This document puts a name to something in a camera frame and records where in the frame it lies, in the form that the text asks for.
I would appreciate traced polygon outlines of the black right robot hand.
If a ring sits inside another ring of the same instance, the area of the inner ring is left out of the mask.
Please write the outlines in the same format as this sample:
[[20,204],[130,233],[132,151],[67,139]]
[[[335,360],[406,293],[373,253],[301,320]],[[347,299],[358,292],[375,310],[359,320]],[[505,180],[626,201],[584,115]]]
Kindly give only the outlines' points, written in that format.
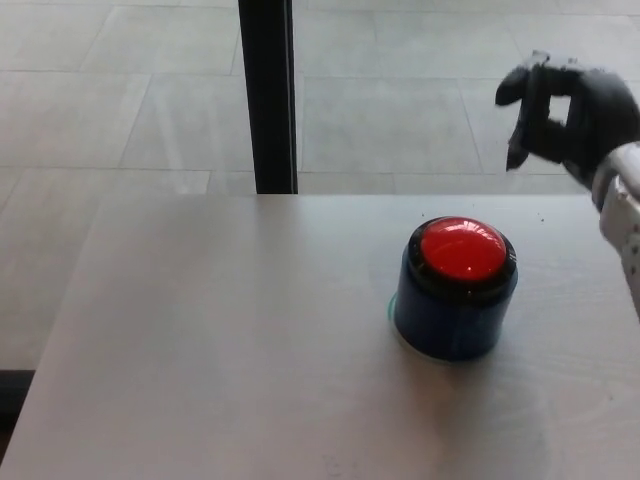
[[622,78],[571,57],[533,51],[497,87],[496,106],[516,102],[508,171],[534,155],[591,188],[607,154],[639,140],[639,107]]

